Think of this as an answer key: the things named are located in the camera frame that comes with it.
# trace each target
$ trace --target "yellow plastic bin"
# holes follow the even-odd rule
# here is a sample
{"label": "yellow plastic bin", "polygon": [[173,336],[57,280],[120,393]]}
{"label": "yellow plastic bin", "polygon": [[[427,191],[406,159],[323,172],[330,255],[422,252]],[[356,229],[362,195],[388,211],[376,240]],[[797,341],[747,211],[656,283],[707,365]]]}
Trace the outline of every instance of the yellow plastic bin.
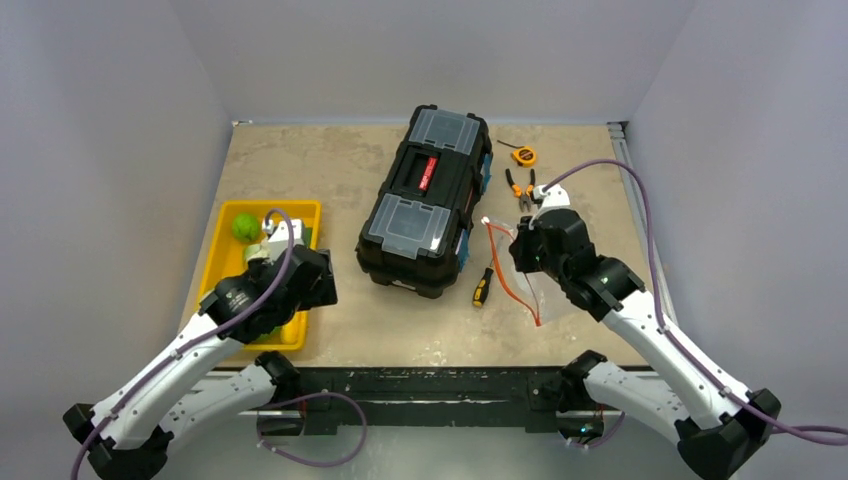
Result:
{"label": "yellow plastic bin", "polygon": [[[261,219],[272,208],[283,209],[292,219],[300,219],[304,226],[304,241],[309,248],[318,246],[318,227],[321,224],[321,204],[313,200],[230,200],[224,202],[218,213],[218,223],[206,257],[206,267],[200,283],[197,301],[215,288],[222,278],[240,275],[247,265],[244,263],[244,248],[247,246],[233,237],[233,219],[239,213],[249,213]],[[293,352],[303,348],[306,341],[307,312],[298,312],[284,327],[245,346],[245,350]]]}

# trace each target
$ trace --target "orange tape measure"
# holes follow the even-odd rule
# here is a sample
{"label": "orange tape measure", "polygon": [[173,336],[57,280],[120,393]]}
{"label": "orange tape measure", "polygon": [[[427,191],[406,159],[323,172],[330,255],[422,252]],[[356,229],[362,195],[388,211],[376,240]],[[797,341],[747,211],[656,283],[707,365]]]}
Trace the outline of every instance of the orange tape measure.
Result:
{"label": "orange tape measure", "polygon": [[536,157],[538,157],[538,155],[536,154],[536,150],[533,150],[533,147],[529,147],[527,145],[519,147],[518,145],[512,145],[506,142],[502,142],[500,140],[498,140],[497,142],[501,145],[506,145],[507,147],[512,147],[515,149],[512,151],[512,154],[510,154],[510,156],[513,160],[515,160],[515,163],[517,163],[519,166],[531,167],[536,163]]}

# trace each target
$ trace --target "screwdriver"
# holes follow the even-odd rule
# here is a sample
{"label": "screwdriver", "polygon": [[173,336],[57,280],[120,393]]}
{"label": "screwdriver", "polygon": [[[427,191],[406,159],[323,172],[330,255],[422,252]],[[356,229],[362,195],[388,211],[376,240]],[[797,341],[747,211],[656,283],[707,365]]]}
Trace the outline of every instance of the screwdriver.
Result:
{"label": "screwdriver", "polygon": [[[503,237],[498,239],[497,245],[495,245],[495,252],[500,248],[501,240]],[[495,264],[495,257],[492,257],[492,261],[489,263],[489,266],[486,267],[486,270],[483,272],[483,277],[480,278],[480,282],[477,284],[477,288],[474,289],[474,298],[471,299],[471,304],[475,307],[482,307],[484,303],[486,303],[486,299],[489,298],[489,287],[492,285],[492,274],[495,272],[492,270],[492,266]]]}

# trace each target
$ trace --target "green ball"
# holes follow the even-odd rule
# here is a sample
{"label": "green ball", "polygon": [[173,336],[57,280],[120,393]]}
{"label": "green ball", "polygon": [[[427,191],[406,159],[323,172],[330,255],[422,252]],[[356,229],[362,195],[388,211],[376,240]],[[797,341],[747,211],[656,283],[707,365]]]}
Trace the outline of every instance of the green ball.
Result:
{"label": "green ball", "polygon": [[259,240],[262,225],[259,219],[249,213],[239,213],[233,219],[233,236],[242,243],[253,243]]}

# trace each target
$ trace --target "table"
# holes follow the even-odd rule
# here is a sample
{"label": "table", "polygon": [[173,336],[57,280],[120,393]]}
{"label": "table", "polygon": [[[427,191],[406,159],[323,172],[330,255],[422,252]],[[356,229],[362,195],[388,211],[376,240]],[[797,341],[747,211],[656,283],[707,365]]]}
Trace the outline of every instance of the table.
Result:
{"label": "table", "polygon": [[[234,127],[221,180],[206,226],[186,301],[183,323],[197,308],[198,287],[221,203],[233,199],[317,199],[323,205],[319,246],[333,255],[339,303],[310,312],[306,345],[287,354],[300,366],[529,366],[564,365],[586,349],[619,365],[645,361],[626,342],[588,314],[571,310],[535,327],[530,314],[493,286],[484,308],[471,295],[491,254],[483,215],[517,223],[518,202],[506,184],[529,170],[509,158],[511,148],[494,145],[489,190],[474,210],[471,258],[456,284],[436,300],[402,288],[371,283],[354,248],[377,198],[406,125]],[[490,126],[494,142],[533,146],[539,154],[538,184],[595,158],[613,158],[604,126]],[[597,251],[620,258],[648,282],[634,219],[621,175],[596,166],[564,182],[572,205],[588,225]],[[222,364],[244,366],[255,352]]]}

